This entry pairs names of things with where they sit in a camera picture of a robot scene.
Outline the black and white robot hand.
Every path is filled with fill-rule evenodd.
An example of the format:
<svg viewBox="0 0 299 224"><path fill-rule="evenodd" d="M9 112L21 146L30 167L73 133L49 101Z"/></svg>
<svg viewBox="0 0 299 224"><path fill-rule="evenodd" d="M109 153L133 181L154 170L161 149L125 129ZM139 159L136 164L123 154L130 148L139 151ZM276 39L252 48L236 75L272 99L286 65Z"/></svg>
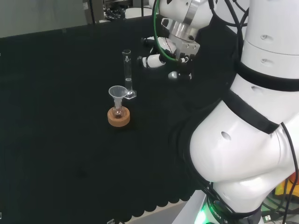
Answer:
<svg viewBox="0 0 299 224"><path fill-rule="evenodd" d="M187 81L192 80L194 76L194 62L200 45L195 41L186 41L176 37L166 38L154 37L142 38L142 44L145 47L151 47L149 56L139 56L138 64L149 70L165 68L169 80ZM158 52L157 43L169 57L178 59L179 62L171 62Z"/></svg>

